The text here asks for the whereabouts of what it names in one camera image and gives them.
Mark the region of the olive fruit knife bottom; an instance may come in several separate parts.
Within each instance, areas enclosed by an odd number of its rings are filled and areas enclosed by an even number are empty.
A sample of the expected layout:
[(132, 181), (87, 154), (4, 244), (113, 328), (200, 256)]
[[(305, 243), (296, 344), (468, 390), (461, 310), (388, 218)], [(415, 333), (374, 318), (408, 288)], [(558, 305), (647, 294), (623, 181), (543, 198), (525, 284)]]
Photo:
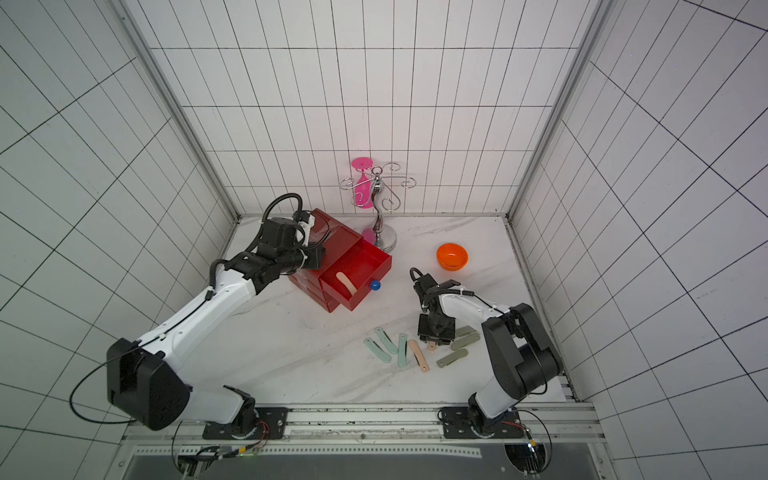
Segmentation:
[(467, 349), (459, 349), (456, 351), (452, 351), (450, 354), (440, 358), (437, 360), (436, 364), (439, 368), (445, 368), (456, 361), (463, 359), (468, 356), (468, 350)]

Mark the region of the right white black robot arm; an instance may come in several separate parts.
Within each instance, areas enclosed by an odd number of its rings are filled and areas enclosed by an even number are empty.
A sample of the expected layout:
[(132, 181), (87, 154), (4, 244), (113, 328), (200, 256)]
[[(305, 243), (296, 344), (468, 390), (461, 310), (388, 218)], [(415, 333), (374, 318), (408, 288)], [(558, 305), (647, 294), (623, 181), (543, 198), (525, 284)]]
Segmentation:
[(495, 304), (455, 280), (439, 283), (415, 267), (409, 276), (421, 307), (422, 341), (451, 344), (458, 336), (458, 320), (485, 341), (493, 378), (468, 400), (475, 429), (499, 422), (517, 403), (561, 374), (562, 359), (530, 305)]

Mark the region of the aluminium mounting rail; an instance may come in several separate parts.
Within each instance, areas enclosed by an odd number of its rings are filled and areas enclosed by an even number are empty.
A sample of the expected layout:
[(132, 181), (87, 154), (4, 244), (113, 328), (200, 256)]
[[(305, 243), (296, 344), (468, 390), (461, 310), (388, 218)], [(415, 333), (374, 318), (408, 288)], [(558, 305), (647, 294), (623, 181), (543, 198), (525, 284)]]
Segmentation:
[(217, 446), (233, 451), (253, 445), (268, 452), (282, 449), (325, 451), (342, 445), (354, 451), (384, 445), (603, 443), (606, 438), (589, 403), (522, 403), (489, 427), (471, 424), (467, 408), (440, 404), (303, 404), (260, 407), (256, 424), (237, 434), (229, 426), (184, 421), (159, 431), (132, 426), (125, 445), (151, 452), (176, 450), (192, 455)]

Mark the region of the red plastic drawer cabinet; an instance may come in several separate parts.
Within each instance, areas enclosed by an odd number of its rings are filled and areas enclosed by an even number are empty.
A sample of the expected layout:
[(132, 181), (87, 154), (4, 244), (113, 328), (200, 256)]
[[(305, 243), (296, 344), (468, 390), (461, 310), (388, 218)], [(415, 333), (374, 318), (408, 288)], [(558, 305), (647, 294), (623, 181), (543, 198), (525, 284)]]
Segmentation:
[(350, 306), (352, 293), (338, 278), (344, 270), (342, 261), (362, 236), (320, 209), (311, 211), (315, 224), (310, 231), (310, 252), (318, 254), (320, 261), (312, 263), (314, 269), (301, 269), (289, 280), (327, 312), (340, 305)]

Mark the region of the mint fruit knife right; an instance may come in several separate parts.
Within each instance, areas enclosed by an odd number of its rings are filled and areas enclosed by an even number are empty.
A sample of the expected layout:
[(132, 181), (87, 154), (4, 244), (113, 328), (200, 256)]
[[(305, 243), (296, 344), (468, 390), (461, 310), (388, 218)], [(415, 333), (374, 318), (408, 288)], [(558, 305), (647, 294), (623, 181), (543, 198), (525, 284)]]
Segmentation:
[(407, 350), (408, 350), (407, 335), (404, 333), (401, 333), (398, 336), (398, 351), (397, 351), (397, 364), (398, 364), (398, 367), (401, 369), (405, 368), (408, 365)]

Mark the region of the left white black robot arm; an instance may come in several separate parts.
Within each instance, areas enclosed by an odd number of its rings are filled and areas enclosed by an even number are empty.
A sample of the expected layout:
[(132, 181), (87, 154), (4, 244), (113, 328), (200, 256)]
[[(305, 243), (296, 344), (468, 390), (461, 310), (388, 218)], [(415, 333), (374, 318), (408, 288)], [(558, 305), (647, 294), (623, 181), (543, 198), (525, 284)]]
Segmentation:
[(138, 339), (113, 343), (106, 354), (108, 402), (153, 431), (203, 421), (238, 438), (251, 435), (260, 424), (251, 395), (232, 386), (195, 387), (180, 371), (204, 339), (272, 282), (320, 268), (325, 247), (310, 238), (315, 222), (307, 210), (263, 219), (243, 252), (213, 261), (208, 286), (187, 305)]

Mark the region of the pink plastic goblet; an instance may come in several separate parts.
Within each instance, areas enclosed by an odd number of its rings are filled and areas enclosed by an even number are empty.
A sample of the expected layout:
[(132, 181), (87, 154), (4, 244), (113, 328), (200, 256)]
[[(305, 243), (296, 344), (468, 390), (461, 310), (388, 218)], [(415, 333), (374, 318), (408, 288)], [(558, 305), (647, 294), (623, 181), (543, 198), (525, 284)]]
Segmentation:
[(367, 172), (373, 167), (373, 160), (368, 157), (358, 157), (351, 161), (351, 167), (360, 174), (353, 186), (354, 205), (362, 209), (371, 209), (371, 178)]

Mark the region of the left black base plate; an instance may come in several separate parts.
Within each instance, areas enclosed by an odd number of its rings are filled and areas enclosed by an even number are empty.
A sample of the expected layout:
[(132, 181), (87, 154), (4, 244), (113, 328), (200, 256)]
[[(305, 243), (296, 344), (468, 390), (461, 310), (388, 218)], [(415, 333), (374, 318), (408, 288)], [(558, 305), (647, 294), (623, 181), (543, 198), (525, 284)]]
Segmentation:
[(208, 422), (203, 430), (204, 440), (259, 441), (278, 440), (284, 435), (288, 408), (250, 407), (229, 424)]

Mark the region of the olive fruit knife top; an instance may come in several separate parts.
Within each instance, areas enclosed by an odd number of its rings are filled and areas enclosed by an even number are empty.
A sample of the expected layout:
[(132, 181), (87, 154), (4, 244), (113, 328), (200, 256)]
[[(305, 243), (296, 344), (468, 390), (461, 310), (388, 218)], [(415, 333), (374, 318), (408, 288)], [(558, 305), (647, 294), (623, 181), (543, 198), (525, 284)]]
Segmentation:
[(476, 330), (474, 328), (472, 328), (470, 326), (463, 326), (463, 327), (458, 328), (455, 331), (455, 336), (457, 338), (460, 338), (460, 337), (464, 337), (464, 336), (467, 336), (467, 335), (470, 335), (470, 334), (473, 334), (473, 333), (476, 333)]

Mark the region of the orange plastic bowl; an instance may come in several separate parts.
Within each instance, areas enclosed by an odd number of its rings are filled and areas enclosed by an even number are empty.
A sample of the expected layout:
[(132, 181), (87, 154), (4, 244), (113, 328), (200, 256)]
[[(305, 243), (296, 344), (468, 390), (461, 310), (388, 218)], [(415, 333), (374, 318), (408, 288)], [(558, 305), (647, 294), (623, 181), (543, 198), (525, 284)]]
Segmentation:
[(436, 250), (438, 264), (447, 271), (458, 271), (469, 261), (467, 250), (456, 243), (445, 243)]

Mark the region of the olive fruit knife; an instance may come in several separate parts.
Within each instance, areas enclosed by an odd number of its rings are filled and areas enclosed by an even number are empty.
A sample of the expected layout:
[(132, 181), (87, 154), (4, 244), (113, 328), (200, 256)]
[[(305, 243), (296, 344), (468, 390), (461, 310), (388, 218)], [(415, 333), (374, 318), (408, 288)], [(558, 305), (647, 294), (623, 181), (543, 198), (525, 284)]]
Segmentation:
[(460, 338), (460, 337), (464, 337), (464, 336), (467, 336), (467, 335), (470, 335), (470, 334), (473, 334), (473, 333), (476, 333), (476, 330), (474, 328), (472, 328), (470, 326), (463, 326), (463, 327), (458, 328), (455, 331), (455, 336), (457, 338)]
[(459, 349), (456, 351), (452, 351), (450, 354), (440, 358), (437, 360), (436, 364), (439, 368), (445, 368), (456, 361), (463, 359), (468, 356), (468, 350), (467, 349)]
[(451, 344), (452, 351), (458, 351), (466, 348), (467, 346), (478, 342), (481, 339), (481, 335), (478, 332), (473, 332), (468, 335), (464, 335), (454, 340)]

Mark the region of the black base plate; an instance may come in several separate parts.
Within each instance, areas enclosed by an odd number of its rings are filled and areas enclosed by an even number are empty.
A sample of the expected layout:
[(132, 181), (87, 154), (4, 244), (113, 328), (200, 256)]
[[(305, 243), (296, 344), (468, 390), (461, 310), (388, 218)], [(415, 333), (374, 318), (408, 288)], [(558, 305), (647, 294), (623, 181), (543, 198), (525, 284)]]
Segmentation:
[(250, 407), (229, 424), (208, 422), (203, 430), (204, 440), (259, 441), (278, 440), (284, 435), (288, 408)]
[(437, 413), (446, 439), (523, 439), (526, 427), (515, 408), (507, 409), (497, 417), (485, 417), (476, 407), (444, 407)]

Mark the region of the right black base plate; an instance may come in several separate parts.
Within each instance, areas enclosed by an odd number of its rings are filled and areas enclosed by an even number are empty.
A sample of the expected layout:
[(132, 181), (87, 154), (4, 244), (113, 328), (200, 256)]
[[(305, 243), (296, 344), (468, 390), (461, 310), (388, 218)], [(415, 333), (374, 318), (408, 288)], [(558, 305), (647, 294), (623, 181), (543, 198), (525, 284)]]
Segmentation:
[(444, 407), (437, 413), (446, 439), (523, 439), (526, 427), (515, 408), (507, 409), (497, 417), (485, 417), (476, 407)]

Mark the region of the mint fruit knife left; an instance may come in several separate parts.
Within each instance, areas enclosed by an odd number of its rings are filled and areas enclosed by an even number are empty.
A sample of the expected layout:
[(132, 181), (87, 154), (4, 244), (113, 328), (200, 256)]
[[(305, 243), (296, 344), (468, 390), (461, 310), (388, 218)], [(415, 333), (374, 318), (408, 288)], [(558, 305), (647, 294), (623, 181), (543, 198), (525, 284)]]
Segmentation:
[(372, 338), (366, 337), (363, 341), (366, 348), (383, 363), (390, 363), (392, 356), (383, 350)]

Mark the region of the olive fruit knife middle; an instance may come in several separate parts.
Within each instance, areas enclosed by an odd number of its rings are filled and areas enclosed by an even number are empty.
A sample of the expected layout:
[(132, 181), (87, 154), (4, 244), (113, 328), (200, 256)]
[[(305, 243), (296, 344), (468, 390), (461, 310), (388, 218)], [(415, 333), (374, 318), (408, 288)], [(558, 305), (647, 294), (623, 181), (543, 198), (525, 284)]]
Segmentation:
[(481, 339), (481, 335), (478, 332), (473, 332), (468, 335), (464, 335), (454, 340), (451, 344), (452, 351), (458, 351), (466, 348), (467, 346), (478, 342)]

